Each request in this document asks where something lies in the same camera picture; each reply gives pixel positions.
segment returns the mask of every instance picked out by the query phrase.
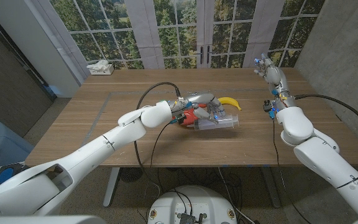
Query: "window pane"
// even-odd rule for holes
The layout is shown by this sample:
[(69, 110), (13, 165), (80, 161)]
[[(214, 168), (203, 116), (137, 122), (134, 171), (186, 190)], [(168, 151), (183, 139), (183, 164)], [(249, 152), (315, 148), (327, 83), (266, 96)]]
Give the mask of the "window pane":
[(226, 68), (227, 55), (211, 57), (211, 68)]
[(298, 15), (303, 1), (304, 0), (285, 0), (281, 17)]
[(291, 67), (295, 66), (296, 61), (298, 60), (299, 54), (301, 54), (300, 50), (287, 50), (284, 55), (283, 62), (281, 63), (281, 67)]
[(179, 27), (180, 55), (194, 55), (197, 53), (196, 26)]
[(237, 0), (235, 20), (253, 19), (256, 0)]
[(275, 66), (278, 66), (280, 64), (281, 56), (283, 55), (283, 50), (278, 52), (269, 52), (267, 53), (267, 56), (272, 59), (272, 62)]
[(122, 59), (111, 32), (94, 33), (93, 35), (106, 59)]
[(90, 61), (103, 59), (98, 46), (96, 46), (92, 39), (91, 34), (72, 34), (71, 36), (81, 53), (84, 55), (85, 60)]
[(175, 8), (173, 0), (153, 0), (157, 25), (175, 25)]
[(245, 54), (238, 55), (230, 55), (229, 63), (227, 65), (228, 68), (242, 68), (242, 64), (244, 63)]
[(111, 62), (114, 69), (126, 69), (124, 63), (122, 62)]
[(215, 0), (214, 21), (233, 20), (234, 0)]
[(140, 58), (139, 49), (137, 48), (134, 31), (115, 32), (116, 40), (121, 49), (124, 59)]
[(300, 49), (305, 45), (316, 19), (317, 17), (301, 17), (298, 19), (288, 48)]
[(177, 0), (179, 24), (195, 24), (197, 18), (196, 0)]
[(91, 30), (109, 29), (98, 0), (77, 1)]
[(251, 22), (235, 23), (231, 40), (231, 52), (245, 52), (247, 50)]
[(128, 69), (144, 69), (142, 61), (127, 62)]
[(175, 27), (161, 28), (158, 29), (158, 34), (160, 35), (162, 55), (164, 57), (177, 56), (178, 55), (177, 29)]
[(165, 68), (180, 68), (179, 58), (165, 58)]
[(295, 19), (282, 19), (278, 22), (276, 31), (273, 36), (270, 50), (284, 48), (287, 40), (290, 37)]
[(324, 4), (324, 0), (307, 0), (303, 6), (302, 14), (319, 14)]
[(132, 27), (124, 0), (102, 0), (102, 5), (112, 29)]
[(231, 24), (215, 24), (212, 51), (227, 53)]
[(68, 31), (88, 30), (72, 0), (50, 0)]
[(197, 68), (197, 58), (181, 58), (181, 67), (182, 68)]

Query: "red object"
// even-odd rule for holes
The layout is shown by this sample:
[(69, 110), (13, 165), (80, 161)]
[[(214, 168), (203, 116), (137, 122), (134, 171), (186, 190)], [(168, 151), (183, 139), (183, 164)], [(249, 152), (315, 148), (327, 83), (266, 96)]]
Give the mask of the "red object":
[(188, 126), (194, 124), (194, 121), (198, 119), (196, 115), (194, 115), (194, 109), (185, 110), (183, 113), (185, 114), (186, 119), (183, 120), (181, 125)]

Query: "tissue box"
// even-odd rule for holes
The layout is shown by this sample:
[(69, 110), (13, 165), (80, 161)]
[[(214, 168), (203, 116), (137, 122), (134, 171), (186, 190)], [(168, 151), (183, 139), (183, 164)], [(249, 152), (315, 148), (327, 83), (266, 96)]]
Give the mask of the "tissue box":
[(114, 67), (112, 66), (112, 64), (108, 65), (108, 68), (105, 70), (93, 70), (92, 68), (89, 69), (91, 72), (91, 75), (111, 75), (112, 72), (114, 71)]

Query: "blue component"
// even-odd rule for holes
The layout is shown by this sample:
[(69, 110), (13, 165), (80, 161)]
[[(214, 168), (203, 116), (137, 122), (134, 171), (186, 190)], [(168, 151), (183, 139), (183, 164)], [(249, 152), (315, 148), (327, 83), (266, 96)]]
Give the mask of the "blue component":
[(268, 115), (270, 116), (270, 118), (274, 119), (274, 111), (269, 111)]
[(7, 168), (0, 173), (0, 184), (13, 176), (13, 168)]

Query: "table leg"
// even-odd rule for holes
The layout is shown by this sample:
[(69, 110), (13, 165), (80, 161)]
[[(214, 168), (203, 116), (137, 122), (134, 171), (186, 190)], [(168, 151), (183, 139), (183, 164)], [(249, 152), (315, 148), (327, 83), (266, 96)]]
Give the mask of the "table leg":
[(268, 193), (270, 195), (270, 199), (272, 200), (272, 205), (275, 208), (281, 207), (281, 201), (278, 197), (278, 192), (276, 188), (276, 183), (273, 178), (272, 170), (270, 167), (261, 167), (262, 173), (264, 175), (265, 183), (267, 186)]
[(112, 197), (118, 184), (119, 167), (111, 168), (109, 183), (107, 184), (106, 194), (104, 195), (103, 206), (108, 208), (111, 205)]

